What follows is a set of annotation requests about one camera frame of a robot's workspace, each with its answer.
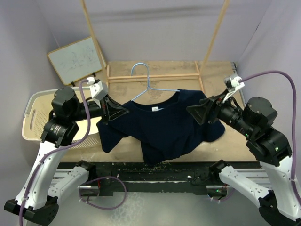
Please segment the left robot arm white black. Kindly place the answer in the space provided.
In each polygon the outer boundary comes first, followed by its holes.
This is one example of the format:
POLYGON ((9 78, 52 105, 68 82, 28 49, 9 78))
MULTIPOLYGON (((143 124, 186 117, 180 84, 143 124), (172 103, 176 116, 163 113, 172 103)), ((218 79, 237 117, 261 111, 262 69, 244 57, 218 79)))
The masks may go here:
POLYGON ((110 122, 129 111, 104 91, 92 85, 92 101, 88 102, 82 88, 81 100, 71 87, 58 89, 51 102, 52 110, 45 124, 37 158, 16 198, 6 201, 4 210, 39 226, 48 226, 58 213, 60 203, 78 186, 96 181, 96 166, 80 161, 54 186, 57 167, 65 153, 81 144, 89 135, 91 119, 100 116, 110 122))

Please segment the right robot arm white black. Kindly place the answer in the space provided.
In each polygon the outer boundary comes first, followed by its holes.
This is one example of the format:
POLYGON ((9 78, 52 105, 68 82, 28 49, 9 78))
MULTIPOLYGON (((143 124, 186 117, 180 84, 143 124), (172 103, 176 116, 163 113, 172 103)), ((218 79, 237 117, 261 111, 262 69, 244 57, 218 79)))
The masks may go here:
POLYGON ((246 147, 265 170, 271 188, 263 187, 219 160, 209 167, 214 184, 230 185, 249 199, 264 220, 272 226, 301 224, 300 186, 293 181, 293 152, 286 136, 272 127, 277 111, 270 101, 253 97, 242 109, 231 97, 201 99, 187 111, 200 124, 221 120, 245 136, 246 147))

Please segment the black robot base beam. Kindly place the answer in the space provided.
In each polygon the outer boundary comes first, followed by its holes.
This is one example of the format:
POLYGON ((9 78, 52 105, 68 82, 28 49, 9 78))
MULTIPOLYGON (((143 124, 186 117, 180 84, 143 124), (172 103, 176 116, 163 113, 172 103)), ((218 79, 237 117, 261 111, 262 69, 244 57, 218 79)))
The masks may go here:
POLYGON ((235 169, 259 169, 259 163, 247 162, 166 162, 148 166, 141 162, 95 162, 90 179, 91 190, 99 196, 113 196, 114 193, 193 193, 205 195, 207 186, 221 187, 217 173, 225 166, 235 169))

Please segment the light blue wire hanger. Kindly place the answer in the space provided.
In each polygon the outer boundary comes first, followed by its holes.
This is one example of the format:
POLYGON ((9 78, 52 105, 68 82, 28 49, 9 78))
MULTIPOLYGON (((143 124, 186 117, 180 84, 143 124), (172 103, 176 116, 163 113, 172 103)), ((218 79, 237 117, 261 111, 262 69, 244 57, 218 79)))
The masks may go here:
POLYGON ((178 89, 158 89, 158 88, 152 88, 151 87, 151 83, 150 83, 150 74, 149 74, 149 67, 147 64, 145 63, 136 63, 132 66, 131 68, 131 74, 130 76, 132 77, 133 76, 133 72, 134 72, 134 69, 138 66, 138 65, 143 65, 145 66, 146 68, 146 72, 147 72, 147 80, 146 80, 146 90, 144 90, 142 93, 140 93, 139 95, 137 95, 136 97, 132 98, 131 101, 134 101, 136 100, 137 98, 139 98, 140 96, 142 96, 144 93, 148 92, 148 90, 155 90, 155 91, 167 91, 167 92, 179 92, 178 89))

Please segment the navy blue t shirt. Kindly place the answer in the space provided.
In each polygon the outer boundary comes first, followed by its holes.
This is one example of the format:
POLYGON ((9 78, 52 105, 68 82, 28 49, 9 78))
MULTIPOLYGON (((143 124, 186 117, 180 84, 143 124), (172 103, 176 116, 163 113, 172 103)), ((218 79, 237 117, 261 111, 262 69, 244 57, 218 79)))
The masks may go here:
POLYGON ((179 89, 161 103, 124 103, 129 113, 108 124, 97 123, 102 150, 109 153, 121 139, 131 136, 141 142, 144 162, 156 164, 189 154, 202 142, 218 140, 225 133, 220 121, 199 125, 186 110, 205 97, 200 90, 179 89))

